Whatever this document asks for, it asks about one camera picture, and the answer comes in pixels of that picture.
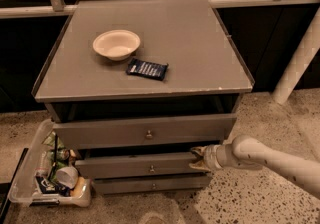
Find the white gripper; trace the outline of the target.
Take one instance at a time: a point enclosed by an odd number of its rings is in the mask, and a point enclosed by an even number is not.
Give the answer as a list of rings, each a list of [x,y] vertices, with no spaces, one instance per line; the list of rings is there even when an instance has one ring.
[[[192,147],[190,151],[193,154],[203,156],[204,155],[204,161],[197,161],[194,163],[190,163],[189,167],[198,171],[203,172],[210,172],[219,170],[222,168],[222,166],[219,164],[217,159],[217,145],[209,145],[209,146],[197,146]]]

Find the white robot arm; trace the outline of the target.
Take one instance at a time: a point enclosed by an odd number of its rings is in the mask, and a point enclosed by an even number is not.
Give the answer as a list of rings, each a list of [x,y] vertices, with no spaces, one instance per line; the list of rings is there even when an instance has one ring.
[[[228,144],[193,147],[191,152],[196,156],[189,164],[192,169],[213,172],[264,166],[320,199],[319,162],[274,150],[248,135],[239,135]]]

